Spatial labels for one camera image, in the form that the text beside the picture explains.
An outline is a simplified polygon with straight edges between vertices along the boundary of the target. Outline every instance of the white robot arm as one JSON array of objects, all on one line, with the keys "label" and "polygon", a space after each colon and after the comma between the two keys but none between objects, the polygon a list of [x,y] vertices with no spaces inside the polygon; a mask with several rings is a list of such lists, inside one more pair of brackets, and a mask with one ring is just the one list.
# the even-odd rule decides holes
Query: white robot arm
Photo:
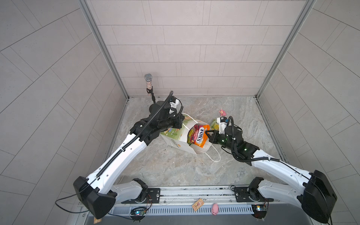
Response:
[{"label": "white robot arm", "polygon": [[[96,218],[106,215],[115,203],[128,199],[141,202],[145,199],[148,186],[140,179],[113,184],[131,160],[160,132],[171,127],[181,128],[183,107],[177,111],[178,104],[179,100],[172,97],[171,91],[165,101],[151,105],[150,116],[135,123],[119,148],[97,170],[87,178],[76,179],[73,185],[79,200]],[[327,223],[337,197],[324,174],[317,170],[310,173],[291,166],[245,142],[241,128],[234,125],[231,116],[229,119],[220,117],[217,120],[219,131],[205,132],[211,143],[230,149],[237,161],[263,169],[288,184],[276,184],[256,177],[248,188],[253,201],[258,201],[260,197],[278,199],[302,208],[319,222]]]}]

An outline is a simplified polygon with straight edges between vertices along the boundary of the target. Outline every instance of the black motor housing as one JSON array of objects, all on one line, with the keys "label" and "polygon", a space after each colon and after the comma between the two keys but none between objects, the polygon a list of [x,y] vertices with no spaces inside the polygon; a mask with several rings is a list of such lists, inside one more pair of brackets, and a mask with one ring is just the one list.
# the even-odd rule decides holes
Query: black motor housing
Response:
[{"label": "black motor housing", "polygon": [[320,223],[327,224],[337,196],[325,174],[315,170],[310,175],[310,181],[304,183],[306,186],[303,195],[297,199],[306,214]]}]

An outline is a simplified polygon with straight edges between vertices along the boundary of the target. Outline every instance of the pink toy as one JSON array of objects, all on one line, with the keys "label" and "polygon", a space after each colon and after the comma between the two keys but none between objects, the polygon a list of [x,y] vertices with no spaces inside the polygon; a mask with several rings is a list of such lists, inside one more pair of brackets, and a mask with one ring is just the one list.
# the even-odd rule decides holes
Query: pink toy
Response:
[{"label": "pink toy", "polygon": [[212,205],[212,209],[211,209],[211,213],[213,215],[216,215],[219,212],[219,206],[217,205],[217,203]]},{"label": "pink toy", "polygon": [[226,116],[226,112],[223,109],[220,109],[219,113],[220,116]]}]

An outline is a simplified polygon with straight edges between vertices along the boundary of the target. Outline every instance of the metal frame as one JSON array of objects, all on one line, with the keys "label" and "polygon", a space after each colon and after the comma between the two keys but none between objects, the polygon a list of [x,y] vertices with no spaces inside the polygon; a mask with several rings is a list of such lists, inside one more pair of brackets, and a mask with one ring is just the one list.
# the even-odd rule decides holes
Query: metal frame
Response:
[{"label": "metal frame", "polygon": [[273,77],[276,69],[280,65],[281,61],[283,60],[286,52],[288,51],[290,45],[294,41],[297,33],[299,32],[301,26],[303,25],[304,21],[306,20],[307,16],[309,15],[312,6],[315,4],[316,0],[307,0],[305,5],[303,6],[299,16],[297,17],[294,26],[291,28],[291,31],[286,38],[283,46],[281,47],[278,55],[276,56],[276,59],[274,63],[272,64],[267,76],[265,77],[264,82],[262,83],[258,93],[255,95],[256,98],[260,98],[260,96],[263,94],[265,87],[270,82],[270,79]]},{"label": "metal frame", "polygon": [[113,75],[115,77],[115,80],[117,81],[118,85],[120,86],[120,89],[122,90],[122,92],[124,93],[124,96],[126,97],[126,100],[128,101],[129,95],[127,94],[124,84],[122,83],[122,81],[120,79],[119,72],[117,71],[114,62],[111,59],[109,51],[108,51],[106,44],[100,34],[99,29],[94,21],[94,18],[91,14],[91,11],[89,9],[89,6],[87,5],[86,0],[78,0],[78,2],[79,2],[79,6],[81,8],[81,11],[85,16],[85,19],[86,19],[87,23],[89,24],[89,27],[90,27],[91,31],[93,32],[97,43],[99,44],[100,50],[104,54],[105,60],[108,64],[108,66],[110,67],[111,72],[113,73]]}]

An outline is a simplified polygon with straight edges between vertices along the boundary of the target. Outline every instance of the marble floor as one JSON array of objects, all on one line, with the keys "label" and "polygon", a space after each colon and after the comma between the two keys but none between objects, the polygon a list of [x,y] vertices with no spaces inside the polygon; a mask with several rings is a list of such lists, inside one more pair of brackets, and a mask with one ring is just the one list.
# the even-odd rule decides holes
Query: marble floor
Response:
[{"label": "marble floor", "polygon": [[[234,123],[243,129],[243,138],[279,158],[275,145],[253,97],[182,97],[184,113],[208,124],[219,117],[219,109],[233,116]],[[135,122],[149,116],[151,98],[130,98],[125,116],[115,141],[113,152],[118,148]],[[115,184],[126,183],[134,178],[142,179],[149,186],[171,185],[246,185],[256,176],[282,183],[267,172],[236,161],[225,153],[220,145],[214,147],[221,155],[220,162],[211,161],[207,155],[194,155],[173,148],[159,136],[140,152],[125,168]],[[214,160],[218,153],[211,147],[207,153]]]}]

